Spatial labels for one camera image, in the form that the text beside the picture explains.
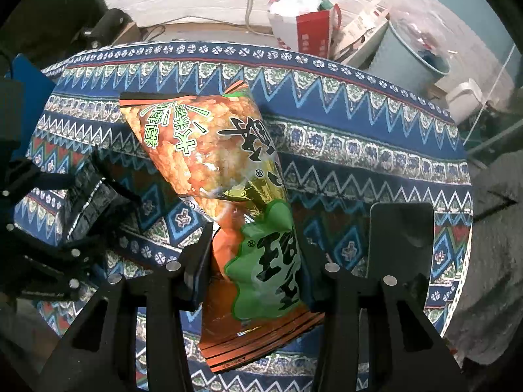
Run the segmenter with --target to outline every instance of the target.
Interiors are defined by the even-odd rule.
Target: zigzag pattern
[[[231,70],[230,66],[237,66],[237,72]],[[417,124],[422,135],[423,143],[433,135],[438,146],[443,146],[444,137],[448,139],[452,148],[457,149],[459,142],[458,129],[452,124],[450,118],[440,119],[431,111],[423,111],[415,105],[409,106],[387,98],[385,95],[368,90],[352,83],[328,78],[330,81],[321,79],[319,75],[312,76],[309,73],[292,71],[283,68],[272,67],[241,67],[234,64],[218,64],[215,62],[183,62],[183,61],[149,61],[130,64],[102,65],[97,67],[74,67],[64,70],[59,81],[59,88],[74,93],[75,87],[80,83],[83,89],[91,83],[91,89],[100,82],[99,89],[103,90],[110,84],[112,89],[124,84],[127,90],[134,81],[138,83],[138,89],[142,89],[153,77],[156,77],[156,91],[160,91],[166,81],[174,77],[172,82],[176,85],[176,92],[181,92],[191,80],[195,82],[196,91],[199,93],[213,78],[218,78],[219,92],[222,93],[231,82],[244,79],[252,89],[258,85],[261,87],[266,101],[271,101],[278,95],[280,89],[288,84],[292,89],[296,107],[300,108],[315,92],[321,99],[325,113],[328,113],[339,99],[343,100],[347,107],[347,116],[351,119],[362,107],[368,110],[371,125],[381,116],[386,116],[386,122],[391,132],[400,123],[405,137],[413,131],[413,125]]]
[[[36,130],[31,138],[27,156],[47,172],[69,172],[71,167],[81,163],[90,146],[75,145],[71,140],[64,141],[52,134],[41,134]]]
[[[459,224],[463,224],[467,227],[470,227],[472,225],[472,213],[463,213],[460,212],[458,214],[453,214],[450,212],[437,212],[434,214],[434,221],[437,226],[442,226],[446,223],[449,223],[450,225],[456,226]]]
[[[376,78],[373,78],[372,75],[365,75],[363,72],[352,70],[347,66],[338,64],[336,62],[326,62],[324,59],[317,59],[314,56],[306,56],[296,52],[271,47],[215,42],[206,43],[203,41],[198,43],[185,42],[176,44],[172,42],[156,42],[154,44],[134,43],[130,45],[124,44],[114,47],[104,47],[101,49],[80,52],[65,62],[67,64],[70,62],[72,67],[74,67],[73,65],[79,63],[89,63],[93,61],[103,62],[104,60],[109,61],[113,59],[113,63],[115,64],[134,65],[131,74],[135,74],[139,70],[139,64],[143,62],[148,63],[146,60],[150,59],[150,62],[159,62],[160,74],[163,77],[166,77],[173,69],[172,64],[179,62],[177,59],[184,59],[186,57],[190,57],[192,60],[200,61],[201,64],[206,67],[205,69],[202,69],[202,75],[200,76],[202,79],[212,75],[212,65],[213,63],[216,63],[218,59],[222,64],[229,65],[230,67],[237,67],[238,63],[245,66],[256,66],[255,68],[250,68],[253,70],[256,70],[259,68],[259,66],[263,65],[262,60],[268,60],[271,64],[276,64],[278,66],[277,72],[280,78],[282,78],[289,69],[293,68],[308,74],[309,77],[302,78],[301,81],[305,85],[307,85],[307,82],[312,82],[319,74],[324,74],[324,81],[331,84],[339,82],[339,79],[341,79],[343,82],[344,79],[352,78],[354,79],[354,83],[364,83],[365,85],[369,86],[369,88],[376,88],[381,92],[389,92],[405,99],[410,98],[415,102],[416,105],[420,105],[421,107],[428,106],[431,114],[441,116],[442,119],[448,120],[450,117],[447,111],[440,109],[431,102],[427,102],[425,99],[416,96],[411,92],[409,93],[406,90],[401,90],[393,84],[387,84],[383,80],[376,80]],[[184,71],[181,72],[182,75],[187,75],[190,71],[190,68],[195,64],[194,61],[182,61],[181,63],[188,64],[185,66]],[[149,65],[149,67],[144,68],[143,75],[147,76],[152,70],[152,66],[153,65]],[[93,74],[95,68],[100,68],[101,71],[103,71],[103,66],[80,66],[78,69],[81,71],[78,74],[78,77],[82,75],[84,69],[86,76],[90,77],[90,75]],[[124,71],[125,68],[120,68],[120,75],[123,75]],[[279,82],[278,80],[271,81],[270,77],[267,77],[267,80],[272,85],[277,85]]]
[[[412,187],[410,192],[405,186],[392,189],[387,181],[379,189],[376,189],[372,179],[368,178],[365,184],[360,185],[355,176],[350,174],[343,183],[338,180],[334,171],[331,171],[325,179],[321,179],[315,166],[310,166],[304,174],[300,174],[294,161],[292,161],[283,173],[286,186],[289,190],[305,191],[309,193],[324,195],[327,197],[345,197],[349,200],[362,200],[366,203],[374,202],[429,202],[437,213],[450,212],[458,214],[463,212],[472,215],[472,197],[467,190],[462,198],[454,191],[450,198],[445,196],[443,190],[437,194],[430,187],[418,190],[419,186]]]
[[[76,131],[76,123],[74,123],[71,127],[73,131]],[[93,146],[89,144],[90,142],[93,142],[92,139],[88,137],[89,129],[84,134],[84,141],[76,141],[74,139],[68,139],[66,137],[62,137],[57,135],[57,133],[51,133],[46,131],[45,129],[36,129],[33,137],[37,137],[38,139],[44,140],[44,142],[47,142],[49,144],[63,147],[67,150],[72,150],[75,153],[82,154],[82,155],[88,155],[91,153]],[[147,172],[149,174],[155,174],[158,170],[156,166],[151,162],[149,158],[144,158],[141,156],[143,153],[141,151],[141,146],[139,146],[139,149],[135,150],[135,152],[125,153],[122,151],[122,149],[125,149],[130,141],[134,141],[133,139],[134,135],[130,134],[127,136],[126,139],[122,137],[122,133],[120,132],[117,134],[116,138],[112,138],[112,131],[109,129],[106,131],[104,135],[104,141],[98,145],[98,148],[100,150],[100,157],[102,159],[109,158],[109,160],[112,163],[117,163],[119,165],[122,165],[126,168],[132,168],[135,171],[139,171],[142,168],[146,168]]]
[[[206,378],[203,370],[198,370],[192,374],[193,383],[198,387],[211,388],[213,383],[219,382],[222,387],[221,390],[235,390],[241,392],[306,392],[310,391],[312,386],[312,379],[304,386],[298,385],[296,381],[292,381],[286,388],[282,388],[278,381],[274,381],[271,385],[263,388],[258,379],[253,380],[248,384],[242,382],[240,375],[236,375],[231,381],[226,382],[221,375],[211,376]],[[368,376],[358,374],[356,390],[366,389],[368,387]]]
[[[449,283],[461,279],[470,228],[445,227],[434,237],[431,283]]]
[[[361,166],[371,171],[378,169],[385,172],[390,171],[395,175],[401,174],[400,176],[406,178],[429,180],[432,183],[469,184],[470,181],[466,162],[433,161],[370,144],[365,140],[332,135],[317,128],[299,126],[273,118],[269,118],[267,123],[280,152],[303,154],[309,158],[339,163],[344,166]],[[51,114],[44,113],[38,122],[37,129],[39,130],[37,131],[38,137],[44,137],[43,131],[61,137],[54,139],[48,135],[47,140],[53,144],[66,145],[67,148],[72,147],[75,151],[80,149],[82,153],[87,153],[91,146],[95,145],[100,149],[111,149],[116,152],[111,156],[113,162],[119,161],[126,167],[133,165],[136,169],[140,169],[146,164],[150,173],[156,172],[156,168],[148,161],[141,145],[126,124],[104,125],[96,128],[96,126],[84,124],[82,121],[54,118]],[[351,149],[349,153],[341,151],[346,147]]]
[[[348,201],[341,197],[327,197],[322,194],[301,193],[296,190],[289,189],[289,202],[300,202],[306,209],[313,209],[318,203],[321,203],[327,212],[333,212],[340,208],[346,214],[353,214],[362,209],[364,203],[362,201]]]

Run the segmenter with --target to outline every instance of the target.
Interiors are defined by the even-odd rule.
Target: orange snack bag
[[[132,96],[120,110],[180,198],[215,222],[200,349],[214,372],[256,360],[323,318],[299,299],[301,258],[276,149],[248,85]]]

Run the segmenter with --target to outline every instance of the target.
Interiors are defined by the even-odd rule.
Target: cardboard box
[[[278,0],[270,0],[269,7],[275,1]],[[267,15],[281,48],[320,57],[329,56],[333,30],[342,23],[342,11],[337,4],[330,10],[294,17],[271,14],[268,10]]]
[[[335,60],[343,65],[359,68],[376,52],[388,26],[388,19],[383,19],[378,26],[367,31],[365,35],[355,43],[352,43],[346,52]]]
[[[389,9],[386,8],[385,0],[372,0],[349,25],[339,31],[331,58],[336,61],[344,60],[354,67],[361,66],[380,44],[388,18]]]

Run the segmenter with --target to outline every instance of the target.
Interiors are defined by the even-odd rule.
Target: blue patterned tablecloth
[[[356,69],[281,49],[225,43],[137,43],[80,53],[44,70],[57,79],[27,155],[49,172],[81,165],[98,146],[112,174],[142,198],[118,231],[101,276],[142,275],[195,242],[202,219],[173,196],[118,106],[122,91],[219,94],[244,79],[278,148],[296,224],[332,260],[363,274],[368,213],[375,202],[435,208],[435,243],[425,314],[443,334],[457,305],[470,256],[472,199],[458,129],[431,102]],[[17,225],[49,243],[61,237],[64,191],[34,189],[16,207]],[[40,302],[63,334],[95,291],[78,302]],[[200,312],[182,314],[196,389],[308,390],[321,327],[265,358],[221,375],[197,343]],[[137,383],[146,389],[145,314],[139,314]],[[357,388],[366,386],[360,365]]]

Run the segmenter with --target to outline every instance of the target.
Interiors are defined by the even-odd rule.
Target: table
[[[448,327],[470,257],[472,197],[458,129],[446,111],[351,67],[241,44],[170,41],[101,48],[44,73],[57,86],[27,155],[46,171],[67,172],[98,146],[111,174],[142,198],[138,214],[119,229],[119,246],[108,251],[101,276],[142,275],[147,267],[176,259],[180,248],[197,240],[202,225],[200,215],[174,196],[146,157],[119,111],[119,94],[211,95],[244,79],[278,149],[296,226],[336,263],[365,274],[373,203],[433,204],[425,314],[441,334]],[[17,205],[15,221],[41,240],[57,243],[62,233],[57,211],[64,196],[64,191],[34,189]],[[38,309],[61,335],[94,291],[93,285],[82,285],[78,302],[39,302]],[[197,389],[303,390],[312,381],[321,327],[257,362],[216,376],[197,348],[199,311],[184,314],[182,323]],[[142,388],[144,335],[142,314],[137,333]],[[366,370],[360,365],[358,388],[365,387]]]

